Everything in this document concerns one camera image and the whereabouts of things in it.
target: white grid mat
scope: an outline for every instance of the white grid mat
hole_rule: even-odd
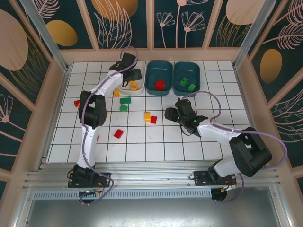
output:
[[[248,127],[249,121],[231,62],[192,62],[200,67],[201,90],[210,91],[221,102],[223,110],[217,122],[239,129]],[[89,91],[103,80],[113,64],[74,63],[47,162],[74,163],[78,160],[82,132],[74,101],[79,99],[82,90]],[[206,94],[197,94],[189,100],[198,115],[211,118],[218,112],[216,100]],[[140,96],[131,96],[131,101],[129,111],[121,112],[120,98],[106,98],[109,113],[99,133],[96,162],[218,160],[232,155],[229,147],[195,135],[186,136],[181,133],[178,124],[165,119],[165,109],[174,107],[177,101],[173,90],[168,96],[151,96],[144,90]],[[145,123],[144,112],[157,116],[157,123]],[[114,137],[117,129],[124,131],[120,139]]]

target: flower illustration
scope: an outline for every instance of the flower illustration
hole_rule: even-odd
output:
[[[12,122],[9,121],[9,116],[10,116],[11,110],[13,108],[13,103],[14,103],[14,99],[11,96],[8,96],[7,99],[5,99],[5,97],[4,97],[3,94],[0,95],[0,123],[9,123],[9,124],[15,126],[16,128],[25,131],[25,129],[23,129],[23,128],[15,125],[14,123],[12,123]],[[21,139],[16,138],[16,137],[14,137],[12,135],[9,135],[9,134],[7,134],[7,133],[5,133],[3,131],[0,131],[0,134],[4,135],[6,137],[9,137],[9,138],[11,138],[13,140],[22,142]]]
[[[163,15],[162,15],[162,13],[157,13],[157,19],[161,26],[162,40],[163,40],[164,47],[166,48],[164,34],[163,34],[163,27],[174,25],[176,22],[174,20],[174,17],[172,16],[171,12],[163,13]]]
[[[0,122],[9,122],[9,115],[13,108],[14,99],[10,96],[7,97],[7,101],[3,94],[0,95]]]
[[[205,29],[203,13],[192,13],[188,17],[188,12],[182,13],[182,23],[185,31],[184,47],[186,47],[186,36],[188,32]]]
[[[198,5],[207,3],[208,0],[177,0],[178,12],[177,12],[177,24],[176,24],[176,48],[178,47],[178,24],[179,24],[179,14],[180,14],[180,7],[186,5]]]

